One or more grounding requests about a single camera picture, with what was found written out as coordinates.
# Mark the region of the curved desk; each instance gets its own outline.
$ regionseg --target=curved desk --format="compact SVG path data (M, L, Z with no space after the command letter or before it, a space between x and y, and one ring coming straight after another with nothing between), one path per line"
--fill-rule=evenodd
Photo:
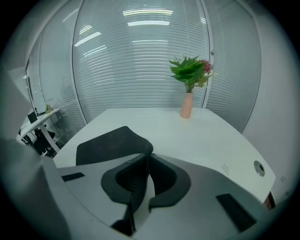
M152 143L153 153L212 168L263 202L275 175L258 151L208 109L193 109L190 119L181 118L179 113L179 108L108 109L80 130L54 162L58 168L75 166L79 144L128 126ZM255 171L254 161L263 165L263 177Z

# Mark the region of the pink flower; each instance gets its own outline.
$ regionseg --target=pink flower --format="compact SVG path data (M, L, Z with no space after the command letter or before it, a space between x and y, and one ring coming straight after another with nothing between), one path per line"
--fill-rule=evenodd
M210 71L212 70L212 65L210 62L208 62L206 59L202 59L200 60L201 63L204 63L203 66L203 73L210 73Z

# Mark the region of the window blinds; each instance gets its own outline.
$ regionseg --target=window blinds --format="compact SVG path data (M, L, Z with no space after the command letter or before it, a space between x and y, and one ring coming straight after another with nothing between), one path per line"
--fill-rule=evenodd
M60 108L55 123L69 140L85 126L76 101L72 78L72 40L80 0L69 1L44 28L40 46L39 71L45 102Z
M207 108L242 132L252 112L261 69L252 16L236 0L205 0L214 44L214 72Z
M206 19L198 0L85 0L76 23L73 68L90 122L108 108L180 107L185 86L169 60L209 60ZM194 90L201 107L203 89Z

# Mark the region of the pink vase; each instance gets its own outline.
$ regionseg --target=pink vase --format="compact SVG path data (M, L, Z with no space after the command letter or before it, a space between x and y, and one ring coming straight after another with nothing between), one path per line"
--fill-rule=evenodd
M193 93L186 92L181 106L180 116L182 118L189 118L191 116L192 107L193 107Z

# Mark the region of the white desk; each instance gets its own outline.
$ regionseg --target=white desk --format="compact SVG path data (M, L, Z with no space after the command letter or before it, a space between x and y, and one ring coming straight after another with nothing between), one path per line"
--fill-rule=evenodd
M208 109L193 109L190 119L181 118L179 113L179 108L108 109L80 130L54 162L57 167L75 166L79 144L128 126L152 143L153 153L215 169L263 202L275 175L258 151ZM254 169L255 160L265 169L263 177Z
M21 138L24 138L25 135L27 135L28 133L30 133L34 129L40 128L43 135L45 136L45 138L47 139L47 141L51 145L51 147L58 153L60 151L60 149L55 144L53 139L50 137L48 131L44 127L44 122L47 121L48 118L50 118L53 114L57 113L59 110L60 109L57 108L57 109L53 110L50 113L45 113L43 116L37 117L37 120L35 122L29 123L28 125L26 125L24 128L21 129L21 134L20 134Z

